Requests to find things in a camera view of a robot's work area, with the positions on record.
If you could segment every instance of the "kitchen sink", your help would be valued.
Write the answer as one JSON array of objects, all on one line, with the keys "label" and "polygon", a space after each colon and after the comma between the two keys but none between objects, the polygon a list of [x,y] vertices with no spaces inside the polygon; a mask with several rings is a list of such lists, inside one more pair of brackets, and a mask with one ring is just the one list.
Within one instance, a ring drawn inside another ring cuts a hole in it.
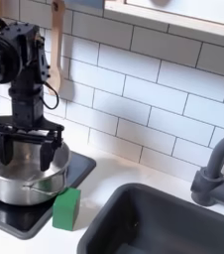
[{"label": "kitchen sink", "polygon": [[224,254],[224,216],[153,188],[118,188],[77,254]]}]

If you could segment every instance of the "sponge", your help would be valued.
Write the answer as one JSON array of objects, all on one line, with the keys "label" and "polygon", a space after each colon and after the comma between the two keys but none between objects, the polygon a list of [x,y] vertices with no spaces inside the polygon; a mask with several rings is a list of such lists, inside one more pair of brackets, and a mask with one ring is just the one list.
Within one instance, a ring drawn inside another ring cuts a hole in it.
[{"label": "sponge", "polygon": [[79,212],[80,190],[67,189],[59,194],[53,206],[53,227],[73,230]]}]

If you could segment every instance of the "metal pot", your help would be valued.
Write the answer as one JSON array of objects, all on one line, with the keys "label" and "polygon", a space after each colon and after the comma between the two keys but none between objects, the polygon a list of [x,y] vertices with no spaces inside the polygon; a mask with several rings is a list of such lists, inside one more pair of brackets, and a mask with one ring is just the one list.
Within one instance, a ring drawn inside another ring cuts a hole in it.
[{"label": "metal pot", "polygon": [[45,202],[64,191],[71,153],[66,144],[56,150],[50,168],[40,170],[40,145],[14,142],[14,158],[0,162],[0,200],[15,205]]}]

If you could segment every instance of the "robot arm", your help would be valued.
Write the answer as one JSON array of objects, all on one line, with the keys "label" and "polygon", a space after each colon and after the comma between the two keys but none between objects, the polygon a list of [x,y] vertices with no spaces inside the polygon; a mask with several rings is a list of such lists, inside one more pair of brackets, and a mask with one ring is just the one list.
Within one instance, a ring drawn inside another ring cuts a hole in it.
[{"label": "robot arm", "polygon": [[[0,20],[0,83],[11,82],[13,114],[0,116],[0,160],[13,158],[13,142],[41,145],[41,170],[50,167],[61,146],[63,127],[44,117],[44,87],[49,77],[44,39],[39,27],[30,24],[6,25]],[[34,135],[32,131],[48,131]]]}]

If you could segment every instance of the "tile backsplash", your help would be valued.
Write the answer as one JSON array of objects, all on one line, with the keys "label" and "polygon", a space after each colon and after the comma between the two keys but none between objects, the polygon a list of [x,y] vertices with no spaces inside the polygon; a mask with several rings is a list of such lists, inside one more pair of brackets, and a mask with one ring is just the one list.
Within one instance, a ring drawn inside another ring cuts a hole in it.
[{"label": "tile backsplash", "polygon": [[[41,26],[50,61],[52,1],[3,2],[7,20]],[[88,143],[192,181],[224,138],[224,38],[66,7],[60,105],[46,116],[65,126],[69,144]],[[0,85],[0,114],[11,112],[8,87]]]}]

